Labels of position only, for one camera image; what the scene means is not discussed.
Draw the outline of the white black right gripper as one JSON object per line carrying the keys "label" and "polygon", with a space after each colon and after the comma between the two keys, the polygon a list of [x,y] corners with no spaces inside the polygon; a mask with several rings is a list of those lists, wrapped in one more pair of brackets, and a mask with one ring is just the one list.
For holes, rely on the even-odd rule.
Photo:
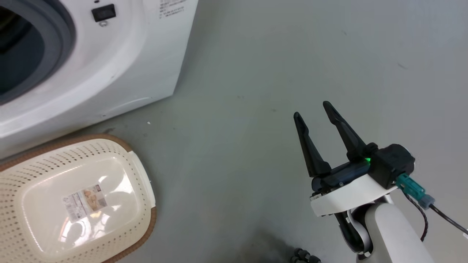
{"label": "white black right gripper", "polygon": [[396,190],[396,183],[387,190],[368,175],[370,155],[379,148],[375,144],[366,145],[329,101],[323,102],[323,108],[344,142],[349,161],[331,168],[312,142],[309,129],[300,113],[294,113],[306,168],[312,178],[314,193],[311,208],[314,213],[318,217],[344,213]]}

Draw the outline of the white front-load washing machine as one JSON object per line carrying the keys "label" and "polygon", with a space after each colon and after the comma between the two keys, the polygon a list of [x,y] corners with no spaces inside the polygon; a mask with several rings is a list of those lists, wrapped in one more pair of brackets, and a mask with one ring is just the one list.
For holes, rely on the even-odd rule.
{"label": "white front-load washing machine", "polygon": [[[0,160],[170,97],[199,0],[60,0],[75,24],[67,61],[0,105]],[[114,4],[95,22],[91,10]]]}

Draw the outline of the cream perforated laundry basket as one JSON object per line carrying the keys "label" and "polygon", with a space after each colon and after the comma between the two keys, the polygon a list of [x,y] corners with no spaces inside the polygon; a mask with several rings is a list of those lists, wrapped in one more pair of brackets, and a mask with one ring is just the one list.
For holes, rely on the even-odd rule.
{"label": "cream perforated laundry basket", "polygon": [[77,137],[0,165],[0,263],[116,263],[156,219],[150,178],[118,137]]}

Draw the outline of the paper label sticker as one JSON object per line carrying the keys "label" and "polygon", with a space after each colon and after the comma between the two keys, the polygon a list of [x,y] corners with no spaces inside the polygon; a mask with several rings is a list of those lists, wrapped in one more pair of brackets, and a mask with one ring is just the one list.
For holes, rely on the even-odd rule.
{"label": "paper label sticker", "polygon": [[75,223],[107,207],[107,201],[99,184],[94,184],[65,196],[61,201],[65,205],[71,223]]}

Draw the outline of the black door latch socket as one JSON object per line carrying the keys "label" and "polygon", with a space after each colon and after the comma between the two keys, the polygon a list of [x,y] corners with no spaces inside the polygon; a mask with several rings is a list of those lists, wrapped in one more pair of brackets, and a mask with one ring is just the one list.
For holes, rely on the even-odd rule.
{"label": "black door latch socket", "polygon": [[117,16],[115,5],[109,4],[91,10],[95,22],[103,22]]}

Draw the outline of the grey rubber door gasket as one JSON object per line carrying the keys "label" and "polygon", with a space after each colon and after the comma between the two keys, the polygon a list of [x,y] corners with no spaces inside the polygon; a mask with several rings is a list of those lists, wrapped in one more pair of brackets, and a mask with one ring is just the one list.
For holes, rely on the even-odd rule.
{"label": "grey rubber door gasket", "polygon": [[0,105],[50,78],[75,39],[75,24],[60,0],[0,0]]}

